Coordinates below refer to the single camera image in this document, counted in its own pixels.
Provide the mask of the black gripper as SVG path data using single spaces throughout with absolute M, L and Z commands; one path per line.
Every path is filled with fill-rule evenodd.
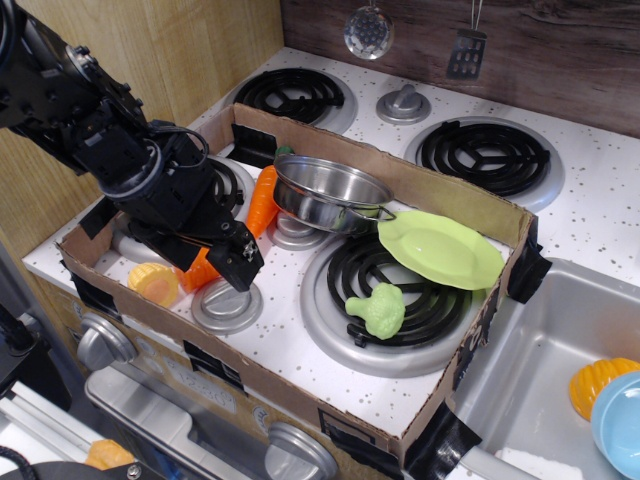
M 113 188 L 133 236 L 179 270 L 189 270 L 210 246 L 209 263 L 236 291 L 247 292 L 264 260 L 246 225 L 217 203 L 207 148 L 187 133 L 160 133 L 143 146 L 148 163 Z

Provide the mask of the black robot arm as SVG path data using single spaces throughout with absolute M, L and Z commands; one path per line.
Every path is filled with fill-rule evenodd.
M 97 235 L 117 213 L 133 236 L 187 270 L 200 252 L 236 290 L 263 266 L 248 228 L 221 205 L 204 137 L 147 120 L 142 103 L 84 47 L 13 1 L 1 5 L 1 124 L 77 174 L 92 175 L 100 203 L 82 219 Z

